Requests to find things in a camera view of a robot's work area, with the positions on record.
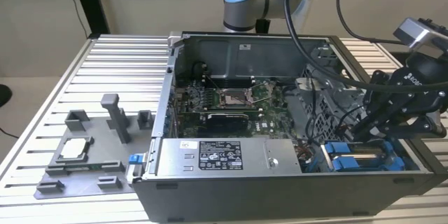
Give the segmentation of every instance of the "power supply label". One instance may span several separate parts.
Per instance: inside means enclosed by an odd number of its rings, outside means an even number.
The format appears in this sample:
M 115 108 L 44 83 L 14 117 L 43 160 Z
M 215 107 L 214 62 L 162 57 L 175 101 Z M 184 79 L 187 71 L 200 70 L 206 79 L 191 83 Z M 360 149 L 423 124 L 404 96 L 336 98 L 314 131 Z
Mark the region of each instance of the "power supply label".
M 238 141 L 200 141 L 200 170 L 243 170 L 243 151 Z

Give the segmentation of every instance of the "wire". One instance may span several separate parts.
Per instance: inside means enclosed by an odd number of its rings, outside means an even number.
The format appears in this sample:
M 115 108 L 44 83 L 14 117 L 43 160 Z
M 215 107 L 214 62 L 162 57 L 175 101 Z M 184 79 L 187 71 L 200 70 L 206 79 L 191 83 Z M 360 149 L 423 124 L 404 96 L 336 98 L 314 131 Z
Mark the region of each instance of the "wire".
M 11 136 L 11 137 L 14 137 L 16 139 L 19 139 L 19 137 L 16 135 L 12 135 L 8 132 L 6 132 L 3 128 L 0 128 L 0 131 L 3 132 L 3 134 L 6 134 L 6 135 L 8 135 L 8 136 Z
M 198 61 L 194 62 L 194 64 L 191 65 L 191 72 L 190 72 L 190 78 L 191 79 L 195 79 L 195 67 L 199 63 L 202 63 L 203 65 L 207 65 L 206 62 L 202 61 L 202 60 L 198 60 Z
M 308 138 L 308 143 L 310 144 L 314 143 L 316 146 L 319 146 L 320 143 L 315 140 L 315 136 L 314 136 L 315 135 L 315 124 L 316 124 L 316 119 L 318 119 L 318 115 L 316 115 L 318 94 L 316 94 L 315 82 L 311 79 L 311 77 L 308 77 L 308 80 L 311 81 L 311 87 L 312 87 L 312 108 L 311 108 L 311 117 L 306 125 L 306 136 Z M 311 122 L 314 122 L 314 127 L 310 133 Z
M 284 13 L 286 13 L 286 19 L 287 19 L 287 26 L 290 35 L 292 38 L 292 41 L 295 43 L 295 46 L 303 55 L 303 57 L 308 60 L 308 63 L 312 65 L 314 68 L 318 69 L 319 72 L 322 72 L 328 78 L 334 79 L 335 81 L 342 82 L 346 85 L 354 86 L 360 89 L 372 90 L 376 92 L 390 92 L 390 93 L 408 93 L 408 92 L 428 92 L 428 91 L 439 91 L 439 90 L 447 90 L 448 89 L 448 82 L 440 82 L 435 84 L 426 84 L 426 85 L 411 85 L 411 86 L 398 86 L 398 85 L 380 85 L 380 84 L 371 84 L 366 82 L 360 82 L 356 80 L 352 80 L 350 78 L 346 78 L 328 70 L 326 67 L 323 67 L 315 59 L 308 54 L 307 50 L 304 49 L 300 41 L 299 41 L 299 35 L 295 29 L 295 25 L 292 23 L 291 18 L 291 7 L 290 7 L 290 0 L 284 0 Z
M 336 128 L 335 128 L 336 131 L 342 128 L 343 123 L 344 123 L 344 120 L 346 120 L 346 118 L 348 117 L 348 115 L 352 114 L 356 110 L 359 110 L 359 109 L 363 108 L 364 106 L 366 106 L 366 104 L 363 104 L 363 105 L 355 107 L 354 109 L 351 109 L 351 110 L 343 115 L 343 117 L 342 117 L 342 119 L 340 119 L 340 121 L 339 121 L 339 124 L 338 124 L 338 126 L 336 126 Z
M 84 27 L 84 24 L 83 24 L 83 21 L 82 21 L 82 17 L 79 16 L 79 10 L 78 10 L 78 5 L 76 5 L 76 1 L 74 0 L 74 5 L 75 5 L 75 10 L 76 10 L 76 16 L 78 16 L 78 20 L 82 24 L 82 27 L 83 27 L 83 30 L 84 30 L 84 35 L 86 35 L 86 39 L 88 38 L 87 36 L 87 31 L 86 31 L 86 27 Z
M 367 40 L 372 43 L 390 43 L 390 44 L 396 44 L 396 45 L 404 45 L 403 42 L 400 42 L 398 40 L 368 38 L 368 37 L 363 37 L 363 36 L 358 35 L 356 33 L 354 33 L 354 31 L 350 29 L 350 27 L 346 23 L 344 17 L 343 17 L 342 3 L 340 2 L 342 2 L 342 0 L 336 0 L 338 16 L 339 16 L 339 20 L 342 21 L 342 24 L 344 26 L 344 29 L 350 33 L 350 35 L 352 35 L 355 38 L 358 38 L 360 40 Z

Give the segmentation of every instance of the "slotted aluminum surface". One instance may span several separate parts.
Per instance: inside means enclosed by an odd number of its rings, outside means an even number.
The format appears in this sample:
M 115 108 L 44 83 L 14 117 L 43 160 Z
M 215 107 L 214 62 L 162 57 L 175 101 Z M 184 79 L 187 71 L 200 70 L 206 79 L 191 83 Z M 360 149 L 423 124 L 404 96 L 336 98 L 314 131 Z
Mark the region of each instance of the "slotted aluminum surface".
M 343 42 L 370 74 L 376 69 L 394 72 L 400 67 L 382 46 L 355 39 Z M 103 35 L 87 42 L 2 163 L 0 223 L 150 223 L 136 194 L 36 200 L 34 193 L 66 131 L 67 112 L 84 109 L 90 116 L 106 115 L 99 104 L 106 92 L 120 94 L 120 106 L 128 115 L 142 109 L 155 111 L 166 62 L 167 37 Z M 426 143 L 448 166 L 446 140 Z M 448 223 L 448 182 L 423 196 L 400 199 L 375 217 L 264 223 Z

